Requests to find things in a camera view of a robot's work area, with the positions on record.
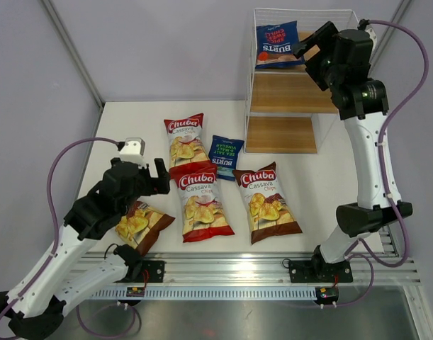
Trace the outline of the blue Burts spicy chilli bag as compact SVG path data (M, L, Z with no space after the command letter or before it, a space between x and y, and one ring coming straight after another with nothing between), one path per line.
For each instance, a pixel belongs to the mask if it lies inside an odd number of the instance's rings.
M278 25L256 27L256 68L287 68L305 63L304 57L296 57L292 46L299 42L296 21Z

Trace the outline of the blue Burts sea salt bag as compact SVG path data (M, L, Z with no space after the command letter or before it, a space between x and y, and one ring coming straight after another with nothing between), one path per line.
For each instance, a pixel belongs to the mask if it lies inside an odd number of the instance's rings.
M217 166L219 179L235 181L233 171L237 168L238 156L243 146L243 140L213 136L208 157L211 163Z

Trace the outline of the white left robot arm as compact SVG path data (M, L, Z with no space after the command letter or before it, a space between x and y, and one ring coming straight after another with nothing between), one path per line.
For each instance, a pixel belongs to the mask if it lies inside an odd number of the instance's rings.
M0 317L8 317L15 339L46 339L75 307L106 285L147 279L143 257L127 244L79 277L65 277L138 198L170 191L163 159L154 164L157 176L152 177L148 166L112 159L103 178L74 202L41 260L16 287L0 292Z

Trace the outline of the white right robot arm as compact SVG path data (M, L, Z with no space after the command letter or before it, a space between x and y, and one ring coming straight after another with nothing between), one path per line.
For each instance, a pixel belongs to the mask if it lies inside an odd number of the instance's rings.
M288 261L292 283L350 283L348 257L359 242L412 214L395 184L387 145L388 99L381 81L369 78L371 36L362 29L338 30L331 21L292 47L296 57L318 47L305 70L330 91L352 145L358 196L336 209L337 226L311 259Z

